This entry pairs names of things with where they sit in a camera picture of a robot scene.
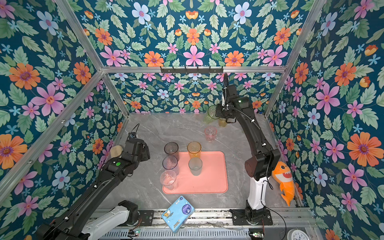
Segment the dark grey plastic cup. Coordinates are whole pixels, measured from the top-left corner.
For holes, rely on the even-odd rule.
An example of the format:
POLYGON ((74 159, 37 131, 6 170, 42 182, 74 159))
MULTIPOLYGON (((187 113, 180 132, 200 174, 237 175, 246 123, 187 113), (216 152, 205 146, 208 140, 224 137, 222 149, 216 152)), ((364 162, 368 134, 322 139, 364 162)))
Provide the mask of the dark grey plastic cup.
POLYGON ((168 156, 175 157, 178 161, 180 159, 179 155, 179 145, 175 142, 169 142, 165 145, 164 151, 168 156))

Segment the clear plastic cup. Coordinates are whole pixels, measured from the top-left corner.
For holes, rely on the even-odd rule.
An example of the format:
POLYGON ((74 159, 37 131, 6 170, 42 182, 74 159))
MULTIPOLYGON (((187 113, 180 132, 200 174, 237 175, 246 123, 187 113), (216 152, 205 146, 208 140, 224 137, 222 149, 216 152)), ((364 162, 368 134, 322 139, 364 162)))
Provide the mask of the clear plastic cup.
POLYGON ((160 176, 160 182, 168 190, 178 187, 177 174, 173 170, 165 170, 160 176))

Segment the blue translucent plastic cup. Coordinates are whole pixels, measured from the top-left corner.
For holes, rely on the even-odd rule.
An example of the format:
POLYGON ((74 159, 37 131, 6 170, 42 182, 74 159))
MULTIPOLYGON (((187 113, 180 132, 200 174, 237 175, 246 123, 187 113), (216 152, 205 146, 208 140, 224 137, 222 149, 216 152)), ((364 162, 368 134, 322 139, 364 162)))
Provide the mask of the blue translucent plastic cup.
POLYGON ((163 159, 162 162, 163 168, 165 170, 174 171, 176 175, 179 174, 179 165, 178 165, 178 159, 175 156, 167 156, 163 159))

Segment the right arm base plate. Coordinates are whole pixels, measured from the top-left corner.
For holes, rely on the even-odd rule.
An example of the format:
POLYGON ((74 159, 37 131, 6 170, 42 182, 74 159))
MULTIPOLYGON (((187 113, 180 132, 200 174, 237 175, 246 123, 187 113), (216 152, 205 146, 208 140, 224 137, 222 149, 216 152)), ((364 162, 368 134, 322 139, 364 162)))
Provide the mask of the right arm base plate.
POLYGON ((273 219, 271 212, 266 209, 260 209, 257 211, 251 209, 235 210, 230 209, 232 214, 233 225, 235 226, 272 226, 273 219))

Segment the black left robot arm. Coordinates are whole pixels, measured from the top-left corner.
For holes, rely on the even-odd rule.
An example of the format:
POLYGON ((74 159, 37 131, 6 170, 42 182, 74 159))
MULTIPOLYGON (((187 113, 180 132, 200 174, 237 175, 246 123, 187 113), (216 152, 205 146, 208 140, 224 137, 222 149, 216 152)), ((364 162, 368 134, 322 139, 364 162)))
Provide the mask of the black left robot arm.
POLYGON ((89 219, 104 199, 125 178, 133 175, 140 162, 150 159, 144 140, 128 138, 122 152, 106 162, 98 178, 81 197, 51 224, 42 224, 37 232, 39 240, 98 240, 121 224, 140 222, 138 205, 122 201, 95 221, 89 219))

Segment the pink rectangular tray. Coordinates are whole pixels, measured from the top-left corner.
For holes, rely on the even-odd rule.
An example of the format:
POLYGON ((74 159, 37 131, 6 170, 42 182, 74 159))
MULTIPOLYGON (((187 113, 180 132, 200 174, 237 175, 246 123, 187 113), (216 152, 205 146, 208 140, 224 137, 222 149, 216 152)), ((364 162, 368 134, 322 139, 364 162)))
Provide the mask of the pink rectangular tray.
POLYGON ((202 152, 201 159, 202 171, 195 176, 188 166, 189 153, 180 152, 177 186, 172 190, 163 187, 163 192, 178 195, 225 193, 228 190, 228 178, 224 153, 221 151, 202 152))

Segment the teal plastic cup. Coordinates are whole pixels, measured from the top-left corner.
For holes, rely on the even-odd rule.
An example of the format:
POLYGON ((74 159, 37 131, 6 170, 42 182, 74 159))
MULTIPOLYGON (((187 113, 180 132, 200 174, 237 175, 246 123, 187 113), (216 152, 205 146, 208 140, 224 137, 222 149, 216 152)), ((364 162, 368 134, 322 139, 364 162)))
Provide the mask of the teal plastic cup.
POLYGON ((203 162, 200 158, 192 158, 190 159, 188 166, 194 176, 199 176, 202 172, 203 162))

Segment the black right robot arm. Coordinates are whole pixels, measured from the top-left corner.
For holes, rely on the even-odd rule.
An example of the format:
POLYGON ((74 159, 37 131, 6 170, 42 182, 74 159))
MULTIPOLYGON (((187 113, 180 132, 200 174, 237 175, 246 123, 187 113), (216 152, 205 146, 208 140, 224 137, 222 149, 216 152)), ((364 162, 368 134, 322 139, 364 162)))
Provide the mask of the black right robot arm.
POLYGON ((247 222, 256 224, 271 216, 266 207, 266 190, 272 170, 280 160, 280 151, 265 137, 256 119, 250 98, 241 97, 235 85, 229 84, 228 74, 224 74, 222 102, 216 105, 216 117, 238 122, 248 140, 251 157, 245 161, 245 170, 250 181, 250 193, 246 201, 247 222))

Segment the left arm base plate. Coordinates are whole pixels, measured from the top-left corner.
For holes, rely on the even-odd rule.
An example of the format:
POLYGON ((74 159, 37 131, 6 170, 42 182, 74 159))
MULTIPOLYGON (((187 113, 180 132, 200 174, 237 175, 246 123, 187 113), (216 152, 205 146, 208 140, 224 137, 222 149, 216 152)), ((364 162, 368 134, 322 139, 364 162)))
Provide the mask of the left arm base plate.
POLYGON ((154 210, 139 210, 140 227, 150 227, 154 220, 154 210))

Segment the yellow plastic cup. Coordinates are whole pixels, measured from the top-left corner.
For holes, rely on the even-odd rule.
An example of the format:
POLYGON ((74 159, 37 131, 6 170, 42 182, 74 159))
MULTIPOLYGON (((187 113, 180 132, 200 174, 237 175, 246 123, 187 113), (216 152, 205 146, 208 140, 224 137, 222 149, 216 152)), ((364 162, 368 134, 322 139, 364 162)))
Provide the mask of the yellow plastic cup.
POLYGON ((199 142, 190 142, 187 146, 190 158, 200 158, 202 146, 199 142))

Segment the amber plastic cup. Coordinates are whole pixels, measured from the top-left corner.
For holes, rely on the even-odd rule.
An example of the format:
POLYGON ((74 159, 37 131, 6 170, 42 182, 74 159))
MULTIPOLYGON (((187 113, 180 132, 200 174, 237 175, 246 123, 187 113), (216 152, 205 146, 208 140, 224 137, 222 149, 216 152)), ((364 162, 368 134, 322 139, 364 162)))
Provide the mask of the amber plastic cup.
POLYGON ((218 119, 218 123, 219 123, 219 126, 222 127, 222 128, 226 127, 227 124, 228 124, 228 123, 227 123, 227 120, 224 119, 224 118, 219 118, 219 119, 218 119))

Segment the pink plastic cup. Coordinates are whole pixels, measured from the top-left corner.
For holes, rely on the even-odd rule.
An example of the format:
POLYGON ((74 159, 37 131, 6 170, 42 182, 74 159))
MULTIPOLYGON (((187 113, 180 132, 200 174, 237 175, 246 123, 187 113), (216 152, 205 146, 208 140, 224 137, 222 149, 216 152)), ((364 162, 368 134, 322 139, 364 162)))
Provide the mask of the pink plastic cup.
POLYGON ((208 126, 205 128, 205 137, 208 142, 213 142, 217 136, 217 129, 213 126, 208 126))

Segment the olive green plastic cup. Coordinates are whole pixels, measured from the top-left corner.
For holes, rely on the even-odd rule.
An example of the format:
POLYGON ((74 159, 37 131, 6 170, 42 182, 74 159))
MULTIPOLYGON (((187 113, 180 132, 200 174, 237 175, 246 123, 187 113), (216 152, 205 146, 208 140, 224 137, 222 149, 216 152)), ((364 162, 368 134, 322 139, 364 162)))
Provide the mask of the olive green plastic cup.
POLYGON ((203 119, 203 122, 205 124, 210 124, 217 119, 218 119, 218 117, 216 116, 216 105, 212 105, 208 108, 208 110, 205 114, 205 117, 203 119))

